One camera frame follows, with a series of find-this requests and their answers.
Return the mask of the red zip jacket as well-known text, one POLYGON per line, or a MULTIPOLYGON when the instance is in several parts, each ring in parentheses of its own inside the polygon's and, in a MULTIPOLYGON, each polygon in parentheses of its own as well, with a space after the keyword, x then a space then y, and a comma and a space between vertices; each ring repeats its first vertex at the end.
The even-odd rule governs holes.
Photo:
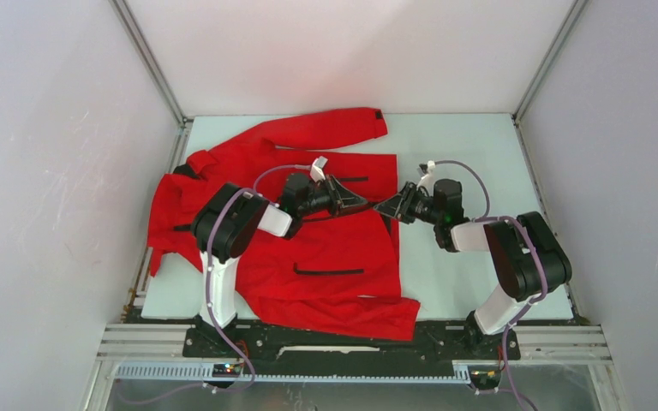
MULTIPOLYGON (((336 109, 261 122, 190 154, 153 196, 151 272, 170 253, 202 267, 189 225, 227 182, 277 200, 291 172, 325 157, 326 172, 370 205, 388 199, 398 190, 396 156, 346 151, 386 134, 380 109, 336 109)), ((320 212, 291 239, 256 233, 238 262, 236 291, 268 324, 406 342, 421 305, 403 295, 399 254, 398 223, 372 206, 343 217, 320 212)))

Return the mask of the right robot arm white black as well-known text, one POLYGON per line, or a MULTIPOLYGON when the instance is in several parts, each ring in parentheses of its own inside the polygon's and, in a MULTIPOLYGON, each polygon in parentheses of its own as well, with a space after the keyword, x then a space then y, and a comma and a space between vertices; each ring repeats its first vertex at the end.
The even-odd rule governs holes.
POLYGON ((440 179, 432 190, 408 182, 374 209, 400 223, 432 225, 444 251, 491 256, 498 284, 464 324, 465 349, 476 358, 489 356, 498 334, 508 333, 532 305, 571 280, 571 262, 540 213, 472 220, 464 214, 458 181, 440 179))

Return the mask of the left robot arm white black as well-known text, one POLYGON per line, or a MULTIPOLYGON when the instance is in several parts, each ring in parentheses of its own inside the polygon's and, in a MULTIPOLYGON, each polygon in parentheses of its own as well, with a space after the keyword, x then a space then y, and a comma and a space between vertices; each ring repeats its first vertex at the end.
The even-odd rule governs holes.
POLYGON ((226 326, 236 316, 237 266, 257 231, 290 239, 305 217, 322 212, 342 217, 368 205, 368 200, 334 176, 313 178, 292 173, 277 203, 252 189, 225 183, 190 225, 202 260, 204 302, 200 317, 211 325, 204 335, 204 346, 220 357, 235 349, 236 333, 226 326))

